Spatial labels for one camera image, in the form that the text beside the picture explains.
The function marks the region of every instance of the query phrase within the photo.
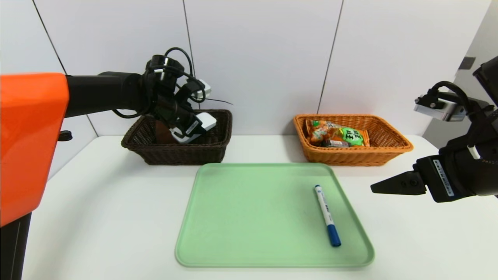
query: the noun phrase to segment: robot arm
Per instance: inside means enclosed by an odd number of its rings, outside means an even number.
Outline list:
[[[196,115],[188,102],[204,101],[210,88],[167,56],[177,49],[154,55],[142,75],[2,75],[0,226],[38,206],[57,140],[63,139],[59,134],[63,118],[109,110],[122,118],[151,116],[168,126],[181,143],[212,128],[216,120],[207,113]],[[177,79],[181,76],[188,79],[180,87]],[[117,109],[136,114],[123,115]]]
[[[498,57],[474,72],[488,95],[498,104]],[[447,87],[454,94],[439,92]],[[374,193],[419,195],[427,185],[436,202],[474,195],[498,195],[498,110],[487,102],[468,98],[451,82],[439,82],[415,100],[415,111],[443,121],[472,122],[466,135],[448,141],[438,155],[418,159],[413,171],[371,186]]]

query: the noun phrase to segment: white wall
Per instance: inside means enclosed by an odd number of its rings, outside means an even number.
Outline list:
[[[31,0],[2,0],[0,21],[2,74],[63,72]],[[62,129],[73,139],[57,143],[49,177],[97,137],[86,116],[65,119]]]
[[[154,54],[174,46],[189,51],[182,0],[43,0],[37,5],[69,75],[143,73]],[[172,57],[187,67],[181,53]],[[89,116],[100,136],[123,135],[136,121],[110,111]]]
[[[430,118],[413,100],[453,80],[489,4],[345,0],[319,112],[374,114],[421,135]]]
[[[202,108],[230,109],[234,134],[293,133],[295,114],[317,112],[324,81],[320,113],[376,114],[405,134],[422,134],[430,119],[412,111],[413,100],[452,79],[489,2],[344,0],[330,64],[341,0],[38,6],[72,75],[141,73],[151,55],[172,46],[190,51],[190,40],[196,74],[212,85],[211,97],[235,104],[207,101]],[[175,58],[187,65],[180,53]],[[90,119],[98,135],[123,135],[134,122],[112,112]]]
[[[493,0],[486,16],[476,33],[476,37],[470,45],[466,56],[475,57],[470,70],[458,70],[454,83],[461,87],[469,97],[481,99],[493,104],[481,84],[472,75],[479,66],[498,55],[498,0]],[[465,135],[470,127],[469,119],[462,122],[443,122],[432,120],[424,138],[434,146],[442,148],[446,146],[448,140]]]
[[[295,133],[316,113],[341,0],[186,0],[196,74],[227,108],[233,134]]]

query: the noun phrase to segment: white table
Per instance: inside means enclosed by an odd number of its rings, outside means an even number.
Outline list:
[[[47,184],[33,212],[25,280],[497,279],[498,199],[433,202],[373,194],[370,185],[437,149],[382,167],[332,167],[375,248],[358,269],[192,269],[174,248],[198,166],[148,166],[122,137],[91,142]],[[233,136],[224,162],[304,162],[295,136]]]

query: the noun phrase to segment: marker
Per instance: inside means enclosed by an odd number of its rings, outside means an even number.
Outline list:
[[[316,195],[318,196],[318,202],[320,202],[320,207],[322,208],[325,224],[327,225],[330,243],[332,244],[332,247],[339,247],[341,245],[341,240],[339,239],[339,234],[337,233],[336,226],[334,225],[334,221],[332,220],[332,215],[330,214],[329,206],[327,205],[327,200],[325,199],[325,194],[323,193],[322,187],[320,185],[316,185],[315,191]]]

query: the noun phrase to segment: chip bag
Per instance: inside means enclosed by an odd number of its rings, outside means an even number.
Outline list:
[[[368,131],[344,127],[333,122],[307,120],[308,140],[323,147],[370,146]]]

